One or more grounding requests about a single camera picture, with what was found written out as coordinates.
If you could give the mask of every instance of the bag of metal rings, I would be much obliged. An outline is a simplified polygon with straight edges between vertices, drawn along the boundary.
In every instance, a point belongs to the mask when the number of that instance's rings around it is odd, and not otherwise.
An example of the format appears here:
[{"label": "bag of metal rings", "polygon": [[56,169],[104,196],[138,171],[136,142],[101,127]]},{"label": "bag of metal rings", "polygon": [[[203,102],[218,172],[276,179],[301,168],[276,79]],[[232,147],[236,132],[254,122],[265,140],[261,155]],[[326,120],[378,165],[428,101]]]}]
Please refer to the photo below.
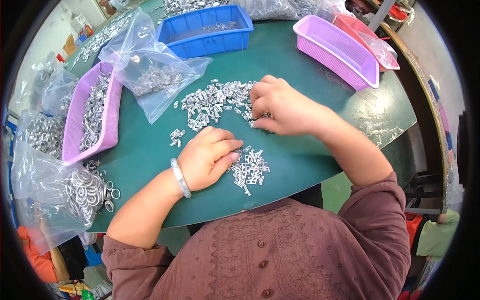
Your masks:
[{"label": "bag of metal rings", "polygon": [[114,37],[98,57],[113,65],[120,83],[130,89],[150,124],[185,87],[202,77],[210,57],[183,60],[155,39],[152,19],[140,8],[129,28]]},{"label": "bag of metal rings", "polygon": [[38,111],[24,109],[17,123],[15,139],[30,147],[61,159],[65,115],[46,116]]},{"label": "bag of metal rings", "polygon": [[50,76],[42,94],[42,112],[52,116],[66,116],[78,77],[64,68],[55,70]]},{"label": "bag of metal rings", "polygon": [[[11,181],[23,223],[37,231],[47,228],[46,236],[34,238],[37,246],[48,238],[55,247],[88,230],[100,208],[105,205],[113,212],[112,200],[120,196],[119,191],[112,194],[113,183],[105,182],[98,171],[55,159],[17,138]],[[39,251],[48,251],[45,246]]]},{"label": "bag of metal rings", "polygon": [[351,14],[345,0],[231,0],[229,4],[243,7],[254,21],[300,20],[314,14],[332,22],[334,11]]}]

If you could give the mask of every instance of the pink plastic basket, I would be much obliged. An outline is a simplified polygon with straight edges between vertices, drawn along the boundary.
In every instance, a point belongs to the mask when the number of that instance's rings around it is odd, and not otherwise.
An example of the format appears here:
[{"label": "pink plastic basket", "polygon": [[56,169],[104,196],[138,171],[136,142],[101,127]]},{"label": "pink plastic basket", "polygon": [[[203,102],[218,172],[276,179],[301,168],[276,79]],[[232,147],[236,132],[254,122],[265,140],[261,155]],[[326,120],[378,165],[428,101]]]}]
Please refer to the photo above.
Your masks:
[{"label": "pink plastic basket", "polygon": [[368,49],[370,53],[375,56],[375,59],[378,61],[378,65],[380,68],[380,72],[386,72],[388,70],[400,70],[400,66],[398,65],[398,62],[395,60],[392,54],[390,54],[390,58],[392,59],[393,63],[392,66],[384,66],[382,63],[378,60],[377,56],[375,53],[370,49],[370,47],[365,43],[363,38],[357,33],[357,31],[360,31],[362,33],[368,34],[369,36],[373,36],[374,38],[378,39],[378,36],[368,28],[367,25],[365,25],[364,22],[360,21],[359,19],[349,16],[347,14],[339,13],[339,12],[334,12],[335,14],[335,19],[333,20],[333,25],[337,26],[338,28],[342,29],[348,35],[350,35],[352,38],[354,38],[357,42],[359,42],[362,46]]},{"label": "pink plastic basket", "polygon": [[[102,73],[110,73],[110,84],[108,85],[107,96],[102,119],[102,131],[98,142],[89,149],[80,152],[79,145],[84,132],[82,131],[82,120],[84,117],[84,103],[92,92],[92,86]],[[119,109],[122,84],[115,78],[115,71],[111,64],[99,62],[91,68],[80,81],[73,92],[72,101],[65,122],[63,134],[62,160],[70,163],[86,159],[103,150],[115,146],[119,140]]]},{"label": "pink plastic basket", "polygon": [[343,78],[357,91],[378,88],[379,69],[375,57],[340,28],[315,15],[293,25],[297,47]]}]

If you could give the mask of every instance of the chair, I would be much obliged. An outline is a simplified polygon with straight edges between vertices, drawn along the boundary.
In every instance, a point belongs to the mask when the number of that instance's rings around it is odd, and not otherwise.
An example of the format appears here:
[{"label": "chair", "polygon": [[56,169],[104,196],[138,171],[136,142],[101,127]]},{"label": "chair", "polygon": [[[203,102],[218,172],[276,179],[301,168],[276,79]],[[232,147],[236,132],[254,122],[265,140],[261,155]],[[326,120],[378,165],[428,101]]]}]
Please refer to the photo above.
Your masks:
[{"label": "chair", "polygon": [[405,217],[407,217],[407,232],[410,236],[410,250],[412,250],[413,239],[419,228],[420,222],[423,219],[423,216],[405,212]]}]

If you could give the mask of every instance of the hand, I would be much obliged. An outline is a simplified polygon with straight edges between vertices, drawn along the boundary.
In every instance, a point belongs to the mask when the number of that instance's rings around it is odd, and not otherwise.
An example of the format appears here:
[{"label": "hand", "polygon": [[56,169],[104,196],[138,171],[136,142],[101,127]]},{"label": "hand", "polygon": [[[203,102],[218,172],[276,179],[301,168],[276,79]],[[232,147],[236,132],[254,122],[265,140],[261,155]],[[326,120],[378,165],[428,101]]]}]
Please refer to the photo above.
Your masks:
[{"label": "hand", "polygon": [[242,147],[227,130],[205,127],[191,139],[177,161],[190,191],[198,191],[214,184],[239,158],[232,151]]},{"label": "hand", "polygon": [[100,2],[98,3],[98,5],[100,5],[100,6],[105,6],[105,5],[108,4],[109,1],[110,1],[110,0],[100,0]]},{"label": "hand", "polygon": [[445,222],[445,218],[446,218],[446,214],[441,214],[438,216],[438,220],[437,220],[437,223],[438,224],[443,224]]},{"label": "hand", "polygon": [[[314,135],[325,122],[329,108],[320,105],[292,88],[285,80],[267,75],[250,92],[252,116],[259,118],[255,128],[286,135]],[[261,118],[264,112],[273,118]]]}]

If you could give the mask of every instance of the person in background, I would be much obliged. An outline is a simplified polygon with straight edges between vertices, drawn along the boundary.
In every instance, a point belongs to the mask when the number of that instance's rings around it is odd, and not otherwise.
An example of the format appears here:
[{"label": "person in background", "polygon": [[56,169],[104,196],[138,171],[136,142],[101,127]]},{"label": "person in background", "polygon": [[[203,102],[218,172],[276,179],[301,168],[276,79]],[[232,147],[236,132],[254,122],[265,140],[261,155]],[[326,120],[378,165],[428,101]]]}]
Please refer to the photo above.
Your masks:
[{"label": "person in background", "polygon": [[17,233],[25,255],[40,280],[43,282],[59,282],[70,278],[58,247],[40,255],[25,226],[19,226]]},{"label": "person in background", "polygon": [[137,7],[142,0],[100,0],[98,5],[105,7],[108,14],[122,13]]},{"label": "person in background", "polygon": [[[216,183],[239,158],[233,151],[245,147],[231,132],[206,127],[185,145],[178,168],[173,162],[182,188],[172,168],[163,170],[113,217],[102,252],[113,298],[396,299],[411,256],[405,193],[388,160],[363,133],[281,78],[265,76],[250,98],[255,128],[323,142],[354,184],[350,198],[338,215],[284,198],[213,220],[174,257],[155,244],[170,209],[185,201],[187,189]],[[264,112],[273,117],[262,118]]]},{"label": "person in background", "polygon": [[420,234],[416,234],[413,239],[412,254],[426,256],[427,261],[441,260],[452,241],[459,220],[460,215],[451,209],[447,209],[446,214],[439,215],[437,222],[430,221],[428,215],[424,215],[420,223],[420,226],[423,225],[422,230],[417,230]]}]

